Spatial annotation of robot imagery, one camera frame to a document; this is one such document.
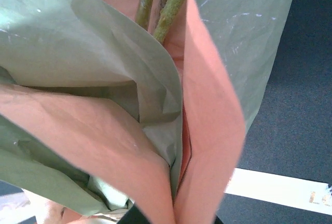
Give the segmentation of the green and orange wrapping paper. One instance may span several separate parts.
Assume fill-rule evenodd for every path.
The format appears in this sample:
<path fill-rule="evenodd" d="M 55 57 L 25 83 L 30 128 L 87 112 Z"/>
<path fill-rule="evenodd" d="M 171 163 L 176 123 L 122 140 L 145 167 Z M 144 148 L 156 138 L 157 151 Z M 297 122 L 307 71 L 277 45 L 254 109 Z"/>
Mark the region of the green and orange wrapping paper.
<path fill-rule="evenodd" d="M 1 180 L 38 223 L 213 223 L 292 0 L 1 0 Z"/>

